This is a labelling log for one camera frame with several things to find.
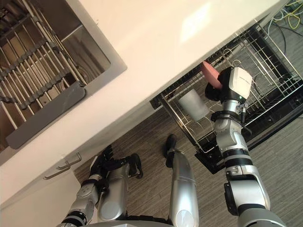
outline pink sponge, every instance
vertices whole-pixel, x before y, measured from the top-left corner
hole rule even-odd
[[[205,79],[216,89],[221,89],[222,84],[218,81],[219,72],[210,64],[203,61],[201,63],[201,70]]]

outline cabinet handle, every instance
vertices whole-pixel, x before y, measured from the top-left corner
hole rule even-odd
[[[67,165],[67,167],[66,167],[65,169],[63,169],[63,170],[61,170],[61,171],[58,171],[57,173],[55,173],[55,174],[53,174],[53,175],[44,176],[43,179],[44,179],[44,180],[52,179],[53,177],[55,177],[55,176],[57,176],[57,175],[59,175],[59,174],[61,174],[61,173],[64,173],[65,171],[69,170],[69,169],[71,168],[71,166],[69,165],[68,162],[65,162],[65,163],[66,163],[66,165]]]
[[[77,153],[77,156],[78,156],[78,159],[76,161],[73,161],[71,163],[66,162],[67,164],[65,166],[58,166],[56,169],[58,169],[58,170],[64,170],[64,169],[66,169],[68,167],[70,168],[72,165],[80,162],[82,160],[82,157],[81,157],[81,155],[79,153]]]

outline white cabinet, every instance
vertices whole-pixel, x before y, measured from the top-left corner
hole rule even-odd
[[[1,227],[54,227],[75,201],[80,183],[72,172],[1,209]]]

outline wire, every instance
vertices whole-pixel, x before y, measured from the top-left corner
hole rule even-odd
[[[298,1],[292,2],[292,3],[290,3],[290,4],[286,4],[286,6],[291,6],[291,5],[294,5],[295,3],[298,3],[298,2],[301,2],[301,1],[303,1],[303,0],[298,0]],[[287,17],[288,24],[289,24],[289,26],[290,26],[292,29],[296,29],[300,24],[302,24],[302,23],[301,23],[301,18],[300,18],[298,15],[302,14],[303,11],[301,11],[301,12],[299,12],[299,13],[295,13],[295,12],[298,11],[302,6],[303,6],[303,3],[302,3],[300,6],[298,6],[295,10],[293,10],[292,12],[288,12],[288,11],[285,10],[285,9],[280,9],[279,12],[281,13],[281,18],[275,18],[275,17],[272,17],[272,18],[271,18],[271,20],[270,20],[270,22],[269,22],[269,26],[268,26],[268,28],[267,28],[267,33],[268,33],[268,35],[269,35],[270,26],[271,26],[271,24],[272,24],[273,21],[274,21],[274,22],[281,21],[281,20],[283,20],[284,18]],[[292,24],[291,21],[290,21],[290,18],[292,18],[292,17],[294,17],[294,18],[297,19],[297,23],[296,23],[295,26],[293,26],[293,24]]]
[[[284,51],[283,51],[283,54],[286,55],[286,38],[285,38],[285,35],[284,35],[281,27],[279,25],[277,25],[276,22],[274,22],[274,25],[277,26],[277,28],[280,30],[280,33],[282,34],[283,41],[284,41]]]
[[[292,6],[292,5],[294,5],[294,4],[296,4],[296,3],[300,2],[300,1],[303,1],[303,0],[294,1],[292,3],[286,4],[286,6]]]
[[[302,34],[300,34],[300,33],[296,32],[296,31],[294,31],[294,30],[292,30],[292,29],[290,29],[290,28],[280,26],[280,25],[278,25],[276,22],[274,22],[274,23],[273,23],[273,25],[274,25],[274,26],[277,26],[277,27],[280,27],[280,28],[283,28],[283,29],[287,29],[287,30],[292,31],[293,33],[296,33],[297,35],[299,35],[299,36],[303,37],[303,35],[302,35]]]

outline dish rack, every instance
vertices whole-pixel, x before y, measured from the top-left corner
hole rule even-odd
[[[279,122],[292,110],[303,112],[303,78],[290,61],[257,23],[206,61],[219,72],[233,66],[241,67],[252,76],[245,125],[252,135],[244,133],[249,149],[258,145],[277,129]],[[215,139],[211,114],[222,110],[220,101],[208,100],[204,95],[207,81],[196,66],[151,101],[154,109],[163,106],[197,149],[196,157],[213,174],[224,168]],[[194,121],[178,103],[188,91],[195,89],[209,108],[209,114]]]
[[[0,14],[0,109],[7,118],[1,117],[0,128],[1,137],[6,129],[12,132],[6,141],[17,149],[82,100],[87,92],[92,94],[98,85],[109,82],[95,79],[114,61],[107,59],[83,25],[60,40],[39,2],[6,2]],[[69,10],[74,16],[65,1],[54,1],[57,3],[65,4],[66,12]],[[94,87],[90,90],[87,85],[93,80],[96,83],[90,85]]]

